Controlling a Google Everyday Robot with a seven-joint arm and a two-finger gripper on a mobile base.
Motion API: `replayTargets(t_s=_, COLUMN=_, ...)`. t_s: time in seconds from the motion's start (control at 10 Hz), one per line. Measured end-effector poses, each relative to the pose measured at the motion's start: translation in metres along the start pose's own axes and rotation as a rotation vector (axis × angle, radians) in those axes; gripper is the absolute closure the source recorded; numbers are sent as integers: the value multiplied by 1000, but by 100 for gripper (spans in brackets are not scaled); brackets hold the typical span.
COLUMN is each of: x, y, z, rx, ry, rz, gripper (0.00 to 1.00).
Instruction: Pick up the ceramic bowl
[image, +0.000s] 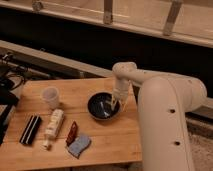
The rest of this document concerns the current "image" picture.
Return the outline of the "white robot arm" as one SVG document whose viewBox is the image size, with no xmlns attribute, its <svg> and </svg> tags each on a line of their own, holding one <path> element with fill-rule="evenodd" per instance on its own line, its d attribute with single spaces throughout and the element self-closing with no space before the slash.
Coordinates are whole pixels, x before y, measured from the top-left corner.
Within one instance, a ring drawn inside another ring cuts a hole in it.
<svg viewBox="0 0 213 171">
<path fill-rule="evenodd" d="M 139 87 L 138 112 L 143 171 L 195 171 L 185 114 L 207 98 L 195 77 L 142 70 L 133 62 L 118 62 L 112 101 L 124 103 L 131 83 Z"/>
</svg>

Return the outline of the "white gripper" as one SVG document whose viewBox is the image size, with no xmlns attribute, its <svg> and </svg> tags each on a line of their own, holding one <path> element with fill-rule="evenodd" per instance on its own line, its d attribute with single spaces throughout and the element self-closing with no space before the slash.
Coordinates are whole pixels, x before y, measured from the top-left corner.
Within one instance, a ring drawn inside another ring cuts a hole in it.
<svg viewBox="0 0 213 171">
<path fill-rule="evenodd" d="M 113 95 L 111 96 L 111 110 L 114 110 L 118 100 L 122 101 L 122 111 L 127 106 L 127 97 L 129 91 L 130 82 L 125 79 L 115 79 L 113 88 Z"/>
</svg>

